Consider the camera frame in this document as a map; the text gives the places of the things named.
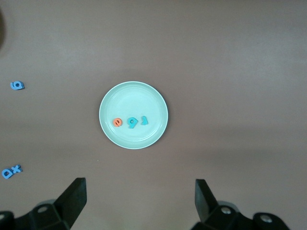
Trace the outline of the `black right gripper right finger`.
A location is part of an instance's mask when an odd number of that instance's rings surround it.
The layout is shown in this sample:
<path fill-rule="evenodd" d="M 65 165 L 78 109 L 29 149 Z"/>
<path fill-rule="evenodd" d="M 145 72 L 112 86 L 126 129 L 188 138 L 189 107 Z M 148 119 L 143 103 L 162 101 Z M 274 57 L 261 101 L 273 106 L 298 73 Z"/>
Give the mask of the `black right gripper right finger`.
<path fill-rule="evenodd" d="M 245 217 L 229 202 L 218 202 L 204 179 L 195 180 L 195 207 L 200 218 L 193 230 L 288 230 L 278 216 L 258 212 Z"/>

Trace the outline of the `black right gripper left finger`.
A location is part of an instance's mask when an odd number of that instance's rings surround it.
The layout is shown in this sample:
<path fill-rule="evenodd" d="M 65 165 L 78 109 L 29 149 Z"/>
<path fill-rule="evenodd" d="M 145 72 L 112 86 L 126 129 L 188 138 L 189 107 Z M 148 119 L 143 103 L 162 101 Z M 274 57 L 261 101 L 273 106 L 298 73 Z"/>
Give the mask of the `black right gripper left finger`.
<path fill-rule="evenodd" d="M 41 204 L 18 218 L 0 212 L 2 230 L 69 230 L 86 205 L 86 179 L 76 178 L 53 202 Z"/>

